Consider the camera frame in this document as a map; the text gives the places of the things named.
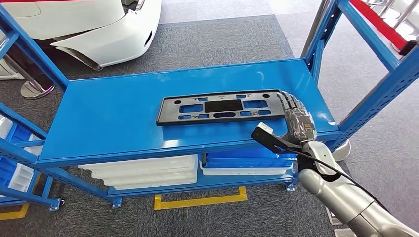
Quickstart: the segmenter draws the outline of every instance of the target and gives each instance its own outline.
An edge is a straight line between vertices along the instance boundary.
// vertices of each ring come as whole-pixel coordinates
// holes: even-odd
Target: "white storage bin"
[[[7,119],[3,115],[0,115],[0,138],[6,139],[12,126],[13,126],[12,121]]]
[[[40,140],[40,139],[34,134],[31,134],[31,136],[29,137],[29,141],[36,141],[36,140]],[[34,146],[34,147],[25,147],[24,149],[36,156],[39,156],[39,154],[42,151],[42,148],[43,146]]]
[[[79,165],[117,190],[197,182],[198,155]]]
[[[203,175],[282,175],[292,168],[203,168],[202,163],[199,162]]]
[[[33,169],[18,163],[10,181],[9,188],[26,192],[28,190],[29,184],[31,183],[33,175]]]

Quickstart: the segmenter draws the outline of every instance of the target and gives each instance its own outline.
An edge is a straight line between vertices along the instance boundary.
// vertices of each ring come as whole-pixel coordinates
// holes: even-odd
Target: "gray carpet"
[[[48,53],[70,79],[293,57],[273,15],[163,24],[145,55],[99,72],[66,54]],[[48,131],[62,93],[54,90],[39,100],[23,100],[21,84],[0,82],[0,100]],[[69,170],[101,185],[88,171]],[[164,200],[236,193],[237,188],[228,188],[164,195]],[[249,200],[245,202],[163,211],[153,210],[153,196],[125,198],[121,209],[112,210],[101,199],[54,182],[50,197],[67,201],[61,210],[50,213],[45,207],[31,205],[24,219],[1,221],[0,233],[6,237],[333,236],[325,208],[302,188],[297,186],[289,193],[282,184],[270,184],[249,186],[247,193]]]

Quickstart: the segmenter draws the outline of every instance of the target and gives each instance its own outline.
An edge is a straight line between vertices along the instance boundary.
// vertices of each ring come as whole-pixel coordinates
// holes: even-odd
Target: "shelf top surface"
[[[338,130],[302,59],[124,75],[71,81],[39,160],[252,143],[260,121],[157,127],[156,118],[163,97],[263,89],[295,95],[318,132]],[[283,118],[263,122],[286,132]]]

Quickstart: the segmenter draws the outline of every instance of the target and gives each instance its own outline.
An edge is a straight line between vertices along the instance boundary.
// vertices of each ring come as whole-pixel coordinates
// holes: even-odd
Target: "blue plastic bin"
[[[266,148],[211,152],[206,155],[204,168],[285,168],[297,160],[296,154],[274,154]]]
[[[7,141],[23,142],[28,141],[31,133],[16,124],[10,129]],[[8,186],[16,170],[17,163],[6,157],[0,157],[0,185]]]

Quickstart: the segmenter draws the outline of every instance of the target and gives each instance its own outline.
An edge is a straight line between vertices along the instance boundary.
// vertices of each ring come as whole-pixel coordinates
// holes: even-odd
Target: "robotic arm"
[[[301,185],[357,236],[419,237],[349,177],[325,144],[316,141],[313,118],[299,100],[283,91],[277,96],[284,108],[287,133],[275,136],[272,128],[260,123],[251,135],[254,140],[274,153],[297,153]]]

